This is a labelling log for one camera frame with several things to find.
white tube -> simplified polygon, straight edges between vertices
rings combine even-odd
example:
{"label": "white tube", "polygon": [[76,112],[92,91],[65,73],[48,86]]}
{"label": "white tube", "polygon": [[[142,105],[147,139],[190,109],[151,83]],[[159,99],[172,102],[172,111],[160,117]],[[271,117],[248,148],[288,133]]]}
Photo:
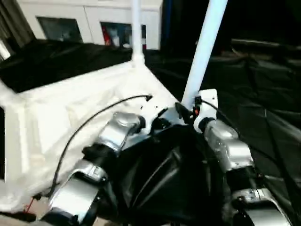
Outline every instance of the white tube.
{"label": "white tube", "polygon": [[202,84],[227,2],[228,0],[209,1],[204,24],[198,40],[198,46],[182,99],[182,104],[188,109],[192,108],[194,97],[198,94]]}
{"label": "white tube", "polygon": [[3,60],[6,60],[10,57],[10,53],[8,49],[5,47],[2,40],[0,40],[0,56],[3,58]]}
{"label": "white tube", "polygon": [[142,52],[142,31],[141,31],[141,2],[132,0],[132,42],[134,64],[144,64],[144,55]]}

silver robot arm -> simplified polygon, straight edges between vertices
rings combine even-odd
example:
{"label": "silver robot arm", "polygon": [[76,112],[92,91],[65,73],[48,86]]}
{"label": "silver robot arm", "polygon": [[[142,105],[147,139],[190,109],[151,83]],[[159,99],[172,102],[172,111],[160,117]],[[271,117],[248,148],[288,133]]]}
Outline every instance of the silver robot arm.
{"label": "silver robot arm", "polygon": [[145,127],[143,117],[133,113],[114,113],[97,140],[84,148],[84,158],[76,163],[70,175],[50,198],[49,212],[33,226],[93,225],[101,189],[106,187],[112,206],[117,200],[109,183],[126,139]]}
{"label": "silver robot arm", "polygon": [[204,134],[213,150],[231,191],[230,223],[290,226],[289,218],[257,177],[250,148],[239,140],[237,132],[214,117],[203,117],[198,121],[198,131]]}

black tarp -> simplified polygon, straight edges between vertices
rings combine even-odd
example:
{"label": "black tarp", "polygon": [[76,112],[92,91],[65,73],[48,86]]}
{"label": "black tarp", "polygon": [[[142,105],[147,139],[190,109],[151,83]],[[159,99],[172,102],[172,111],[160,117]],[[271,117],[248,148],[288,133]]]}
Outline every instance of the black tarp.
{"label": "black tarp", "polygon": [[[122,63],[130,57],[129,50],[94,44],[38,41],[0,64],[0,77],[14,91],[22,92]],[[180,100],[192,59],[164,56],[150,50],[145,52],[145,59],[146,65]],[[220,109],[234,122],[244,140],[269,156],[252,151],[256,167],[268,178],[267,183],[273,193],[290,209],[282,173],[270,160],[276,157],[265,119],[272,127],[285,167],[300,187],[301,65],[212,57],[202,85],[202,89],[208,88],[217,89]],[[4,127],[3,112],[1,126]],[[1,159],[4,159],[3,138],[4,132],[1,135]]]}

wire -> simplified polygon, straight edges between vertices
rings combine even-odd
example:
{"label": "wire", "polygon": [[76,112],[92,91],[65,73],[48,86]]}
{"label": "wire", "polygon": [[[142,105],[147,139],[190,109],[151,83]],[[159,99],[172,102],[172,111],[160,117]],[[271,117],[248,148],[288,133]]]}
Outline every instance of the wire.
{"label": "wire", "polygon": [[115,102],[113,104],[111,104],[110,106],[96,112],[95,114],[93,114],[90,118],[88,118],[73,134],[72,136],[69,138],[65,148],[63,149],[63,152],[61,153],[61,156],[60,156],[60,159],[59,159],[59,162],[57,164],[57,167],[56,167],[56,170],[55,170],[55,174],[54,174],[54,177],[53,177],[53,181],[52,181],[52,185],[51,185],[51,188],[50,188],[50,192],[48,194],[48,196],[51,196],[52,193],[54,192],[55,190],[55,186],[57,185],[57,178],[58,178],[58,173],[60,171],[60,168],[61,168],[61,165],[63,163],[63,159],[65,157],[65,154],[67,152],[67,149],[71,143],[71,141],[74,139],[74,137],[84,128],[85,125],[87,125],[92,119],[94,119],[96,116],[98,116],[99,114],[109,110],[110,108],[116,106],[116,105],[119,105],[125,101],[128,101],[128,100],[131,100],[131,99],[135,99],[135,98],[140,98],[140,97],[145,97],[146,98],[146,101],[149,101],[152,96],[151,95],[137,95],[137,96],[133,96],[133,97],[128,97],[128,98],[125,98],[125,99],[122,99],[118,102]]}
{"label": "wire", "polygon": [[234,123],[232,122],[231,119],[229,119],[229,117],[224,113],[222,112],[218,107],[214,106],[213,104],[209,103],[208,101],[205,101],[203,100],[202,98],[200,97],[197,97],[199,100],[201,100],[203,103],[211,106],[213,109],[215,109],[223,118],[225,118],[226,121],[228,121],[228,124],[233,128],[235,129],[235,131],[238,133],[238,135],[240,136],[240,133],[238,131],[238,129],[235,127]]}
{"label": "wire", "polygon": [[27,208],[26,208],[26,210],[25,210],[25,213],[28,213],[28,212],[29,212],[29,209],[30,209],[30,207],[32,206],[32,203],[33,203],[33,199],[34,199],[34,198],[32,198],[31,202],[30,202],[29,205],[27,206]]}

white metal frame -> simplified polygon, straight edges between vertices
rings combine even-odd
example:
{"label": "white metal frame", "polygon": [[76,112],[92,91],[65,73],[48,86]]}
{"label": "white metal frame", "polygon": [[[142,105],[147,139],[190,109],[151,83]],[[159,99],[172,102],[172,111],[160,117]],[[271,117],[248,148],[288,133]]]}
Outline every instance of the white metal frame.
{"label": "white metal frame", "polygon": [[37,3],[19,4],[37,39],[47,39],[40,23],[37,20],[37,16],[42,16],[75,19],[83,42],[93,42],[84,7]]}

